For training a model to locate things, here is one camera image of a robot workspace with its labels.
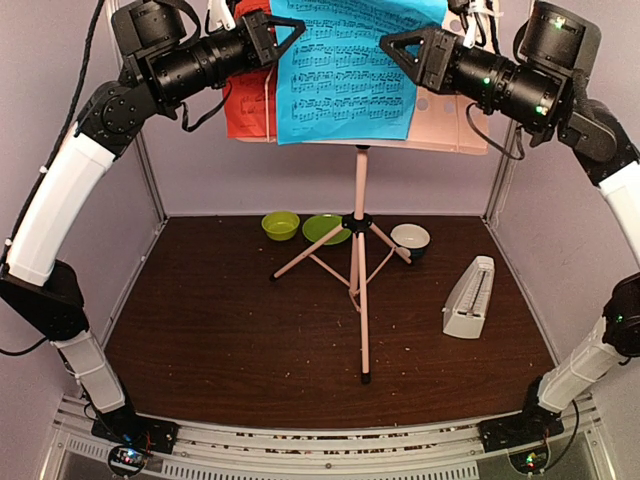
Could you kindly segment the blue felt sheet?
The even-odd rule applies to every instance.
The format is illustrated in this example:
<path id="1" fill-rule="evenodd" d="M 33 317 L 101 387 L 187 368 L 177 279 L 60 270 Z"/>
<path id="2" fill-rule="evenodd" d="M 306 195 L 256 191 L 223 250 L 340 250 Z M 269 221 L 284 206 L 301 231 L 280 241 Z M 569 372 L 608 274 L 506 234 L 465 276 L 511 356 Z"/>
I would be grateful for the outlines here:
<path id="1" fill-rule="evenodd" d="M 407 138 L 417 88 L 379 41 L 441 26 L 446 2 L 287 0 L 270 6 L 273 14 L 306 25 L 278 65 L 279 144 Z"/>

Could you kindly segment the pink music stand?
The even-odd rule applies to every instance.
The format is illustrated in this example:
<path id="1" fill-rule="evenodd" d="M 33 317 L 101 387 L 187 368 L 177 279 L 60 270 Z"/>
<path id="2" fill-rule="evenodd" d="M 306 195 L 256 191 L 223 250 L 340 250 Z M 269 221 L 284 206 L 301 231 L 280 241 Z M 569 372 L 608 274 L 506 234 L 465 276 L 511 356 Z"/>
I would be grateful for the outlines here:
<path id="1" fill-rule="evenodd" d="M 353 145 L 356 148 L 354 211 L 347 214 L 339 225 L 311 243 L 308 248 L 301 251 L 270 276 L 270 280 L 274 282 L 299 265 L 303 260 L 311 259 L 348 287 L 349 298 L 360 315 L 360 378 L 364 385 L 368 385 L 371 382 L 368 283 L 393 256 L 398 256 L 408 265 L 413 263 L 410 251 L 396 245 L 392 238 L 375 224 L 371 215 L 365 212 L 370 148 L 376 146 L 462 153 L 465 155 L 485 154 L 488 152 L 487 144 L 474 133 L 465 116 L 466 108 L 470 104 L 471 101 L 465 97 L 453 95 L 436 96 L 424 89 L 419 89 L 406 140 L 342 140 L 340 142 L 342 145 Z M 316 255 L 317 250 L 328 245 L 330 241 L 343 232 L 349 232 L 352 241 L 350 276 L 348 278 L 343 277 Z M 366 260 L 366 237 L 369 233 L 374 234 L 389 247 L 389 253 L 371 274 L 367 272 Z"/>

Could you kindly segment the red sheet music page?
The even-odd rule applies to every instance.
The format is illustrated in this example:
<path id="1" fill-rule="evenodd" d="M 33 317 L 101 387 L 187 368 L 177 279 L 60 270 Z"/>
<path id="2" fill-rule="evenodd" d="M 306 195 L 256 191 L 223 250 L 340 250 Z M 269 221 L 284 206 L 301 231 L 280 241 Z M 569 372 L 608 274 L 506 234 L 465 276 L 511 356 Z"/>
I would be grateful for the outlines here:
<path id="1" fill-rule="evenodd" d="M 228 138 L 277 139 L 277 73 L 274 66 L 230 80 L 224 90 L 231 92 L 224 106 Z"/>

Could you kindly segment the white metronome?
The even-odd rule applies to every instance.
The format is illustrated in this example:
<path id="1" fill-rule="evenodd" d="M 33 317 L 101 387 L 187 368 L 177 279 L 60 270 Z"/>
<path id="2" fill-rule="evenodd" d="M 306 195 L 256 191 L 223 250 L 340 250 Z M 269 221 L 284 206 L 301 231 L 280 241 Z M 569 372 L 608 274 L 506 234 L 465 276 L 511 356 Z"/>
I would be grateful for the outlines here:
<path id="1" fill-rule="evenodd" d="M 442 309 L 443 333 L 459 339 L 478 339 L 486 320 L 495 275 L 494 259 L 479 255 L 451 290 Z"/>

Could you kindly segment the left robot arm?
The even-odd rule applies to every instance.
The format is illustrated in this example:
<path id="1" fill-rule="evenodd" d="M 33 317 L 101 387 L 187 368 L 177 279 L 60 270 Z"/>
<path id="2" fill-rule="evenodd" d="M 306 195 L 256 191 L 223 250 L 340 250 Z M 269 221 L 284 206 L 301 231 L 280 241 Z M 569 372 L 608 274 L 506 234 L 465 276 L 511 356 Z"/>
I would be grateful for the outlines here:
<path id="1" fill-rule="evenodd" d="M 214 30 L 187 32 L 183 1 L 136 1 L 111 18 L 123 65 L 67 117 L 1 257 L 1 296 L 59 351 L 106 429 L 123 444 L 144 433 L 142 419 L 92 333 L 73 268 L 57 257 L 97 182 L 151 117 L 195 130 L 187 100 L 232 77 L 270 68 L 305 32 L 302 20 L 260 9 L 234 17 L 210 8 Z"/>

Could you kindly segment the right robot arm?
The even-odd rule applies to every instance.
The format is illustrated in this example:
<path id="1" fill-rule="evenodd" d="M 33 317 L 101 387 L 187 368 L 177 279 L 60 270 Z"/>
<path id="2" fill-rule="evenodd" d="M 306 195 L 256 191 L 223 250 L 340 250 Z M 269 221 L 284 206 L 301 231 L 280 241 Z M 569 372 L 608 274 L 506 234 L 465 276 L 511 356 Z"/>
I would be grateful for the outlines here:
<path id="1" fill-rule="evenodd" d="M 607 106 L 587 95 L 601 32 L 565 13 L 531 19 L 514 41 L 512 62 L 439 27 L 385 35 L 379 46 L 417 86 L 460 94 L 486 115 L 516 122 L 537 145 L 556 137 L 569 147 L 613 217 L 614 245 L 603 257 L 639 258 L 639 151 Z M 560 413 L 616 364 L 639 354 L 639 276 L 612 290 L 590 334 L 529 387 L 523 410 L 497 420 L 519 440 L 535 440 Z"/>

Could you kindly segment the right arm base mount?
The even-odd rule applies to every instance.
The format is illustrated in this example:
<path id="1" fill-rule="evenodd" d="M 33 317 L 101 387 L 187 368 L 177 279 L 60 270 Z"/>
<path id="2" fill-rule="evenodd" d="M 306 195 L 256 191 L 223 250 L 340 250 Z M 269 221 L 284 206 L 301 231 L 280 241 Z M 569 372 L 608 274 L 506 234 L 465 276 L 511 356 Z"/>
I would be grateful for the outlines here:
<path id="1" fill-rule="evenodd" d="M 564 432 L 561 420 L 523 421 L 519 415 L 485 420 L 478 425 L 485 453 L 506 450 L 519 474 L 542 474 L 552 464 L 549 441 Z"/>

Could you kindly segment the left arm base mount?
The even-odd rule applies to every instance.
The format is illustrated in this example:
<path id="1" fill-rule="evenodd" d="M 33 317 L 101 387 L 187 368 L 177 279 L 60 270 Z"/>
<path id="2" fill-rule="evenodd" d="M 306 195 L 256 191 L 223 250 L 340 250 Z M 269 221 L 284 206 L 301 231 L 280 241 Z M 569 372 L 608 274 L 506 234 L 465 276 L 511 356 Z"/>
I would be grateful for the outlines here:
<path id="1" fill-rule="evenodd" d="M 171 454 L 179 426 L 168 420 L 141 417 L 133 433 L 116 434 L 101 420 L 93 421 L 91 434 L 114 443 L 107 466 L 121 478 L 131 478 L 148 467 L 157 454 Z"/>

